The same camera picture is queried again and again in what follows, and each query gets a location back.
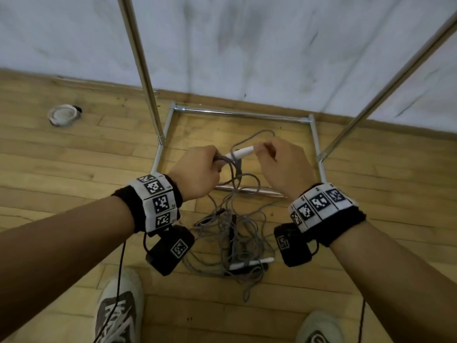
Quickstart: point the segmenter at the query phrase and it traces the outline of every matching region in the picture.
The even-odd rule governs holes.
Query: wall
[[[133,1],[154,88],[349,116],[457,10],[457,0]],[[372,118],[457,132],[456,41]],[[116,0],[0,0],[0,45],[1,67],[140,85]]]

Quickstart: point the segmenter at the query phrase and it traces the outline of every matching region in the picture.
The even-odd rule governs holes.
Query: person
[[[300,147],[281,138],[254,145],[268,183],[289,200],[316,184]],[[219,182],[214,146],[191,148],[168,176],[183,201],[204,197]],[[34,317],[135,231],[128,205],[110,196],[0,234],[0,341]],[[331,251],[395,342],[457,342],[457,284],[368,221],[336,238]],[[124,269],[118,305],[102,342],[139,342],[141,282]],[[102,293],[96,333],[113,310],[117,279]],[[323,312],[305,319],[297,342],[343,341]]]

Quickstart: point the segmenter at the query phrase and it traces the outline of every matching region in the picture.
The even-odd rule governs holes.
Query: sneaker
[[[343,343],[343,333],[334,316],[322,311],[314,311],[302,323],[295,342]]]
[[[117,276],[108,282],[101,294],[95,317],[95,337],[116,304],[116,293]],[[133,269],[123,268],[117,306],[97,342],[140,343],[143,309],[144,294],[140,277]]]

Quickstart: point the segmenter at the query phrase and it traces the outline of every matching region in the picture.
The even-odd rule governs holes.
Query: wooden floor
[[[83,108],[67,128],[49,124],[47,111],[60,104]],[[170,101],[158,101],[162,120]],[[194,115],[175,117],[160,166],[166,172],[191,146],[215,144],[222,153],[261,129],[303,146],[315,156],[306,125]],[[342,129],[318,123],[321,146]],[[71,88],[48,81],[5,78],[0,82],[0,228],[29,221],[110,195],[150,171],[157,140],[144,100],[138,96]],[[328,180],[356,199],[374,225],[457,281],[457,144],[359,128],[324,162]],[[254,156],[245,172],[260,175]],[[214,192],[219,200],[224,192]],[[250,212],[269,202],[243,197],[236,206]],[[265,212],[271,231],[289,220],[287,203]],[[188,202],[183,222],[208,214],[208,198]],[[214,258],[217,246],[197,243],[194,251]],[[13,342],[92,342],[93,315],[107,280],[117,273],[120,251],[91,270],[58,300],[26,324]],[[144,261],[140,236],[127,242],[124,265],[140,274],[146,298],[142,342],[289,342],[307,313],[322,309],[338,318],[346,342],[358,338],[363,299],[331,252],[288,268],[277,253],[248,303],[236,282],[190,274],[182,265],[167,277]],[[390,342],[367,308],[363,342]]]

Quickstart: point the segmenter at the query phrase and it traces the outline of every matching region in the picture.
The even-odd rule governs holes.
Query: silver metal frame
[[[408,77],[422,65],[426,59],[428,59],[440,46],[443,45],[449,37],[454,34],[457,30],[457,11],[438,29],[438,31],[426,42],[426,44],[403,66],[403,68],[387,83],[387,85],[367,104],[367,106],[344,128],[344,130],[330,143],[330,145],[323,150],[321,153],[319,146],[318,133],[316,128],[316,121],[314,116],[311,114],[309,117],[299,118],[291,116],[280,116],[270,114],[251,113],[243,111],[218,111],[212,109],[199,109],[189,108],[186,106],[177,106],[172,104],[167,119],[165,121],[164,128],[160,123],[159,112],[157,104],[155,103],[154,91],[152,89],[151,80],[149,77],[148,67],[146,58],[144,56],[143,46],[141,45],[141,39],[139,35],[138,25],[135,18],[135,13],[132,5],[132,0],[117,0],[119,8],[123,15],[125,28],[129,35],[130,46],[134,53],[135,62],[137,64],[138,73],[141,78],[143,85],[144,94],[148,103],[149,111],[151,113],[152,121],[154,123],[155,132],[159,140],[159,146],[157,147],[156,157],[152,165],[151,172],[155,172],[159,166],[160,158],[162,156],[165,138],[168,133],[171,120],[174,112],[181,113],[194,113],[194,114],[208,114],[208,115],[219,115],[219,116],[244,116],[256,119],[268,119],[278,121],[290,121],[299,122],[302,124],[310,124],[311,132],[313,134],[314,147],[316,148],[316,155],[318,161],[318,169],[322,182],[326,182],[325,171],[323,169],[323,163],[328,155],[341,143],[341,141],[347,137],[349,133],[360,123],[372,114],[380,105],[383,103],[391,94],[396,91]],[[217,186],[222,190],[232,190],[231,186]],[[254,193],[254,189],[244,189],[245,192]],[[270,190],[260,190],[259,193],[269,196],[281,196],[280,193]]]
[[[186,107],[186,106],[179,106],[173,102],[168,111],[167,120],[165,121],[165,125],[164,125],[165,138],[168,135],[168,130],[169,130],[169,127],[171,124],[171,120],[172,120],[173,116],[176,114],[176,112],[216,115],[216,116],[242,116],[242,117],[255,118],[255,119],[289,121],[289,122],[298,122],[300,124],[309,124],[311,126],[311,133],[313,134],[313,142],[314,142],[314,147],[316,149],[316,154],[320,153],[316,121],[312,114],[309,115],[308,117],[300,118],[300,117],[294,117],[294,116],[280,116],[280,115],[274,115],[274,114],[260,114],[260,113],[251,113],[251,112],[243,112],[243,111],[219,111],[216,109],[191,108],[191,107]],[[157,147],[157,153],[155,154],[151,173],[154,173],[157,171],[157,168],[158,168],[160,160],[161,160],[163,148],[164,148],[163,144],[160,144]],[[322,182],[326,182],[327,179],[325,176],[325,171],[323,169],[323,164],[321,162],[318,162],[318,169],[319,169],[319,175],[320,175]],[[218,186],[216,186],[216,189],[231,191],[231,190],[233,190],[233,187],[230,185],[218,185]],[[242,191],[245,193],[252,193],[252,194],[259,193],[259,194],[263,194],[263,195],[267,195],[267,196],[282,197],[282,195],[279,192],[276,192],[274,190],[260,189],[259,191],[257,191],[256,189],[253,189],[253,188],[244,188]]]

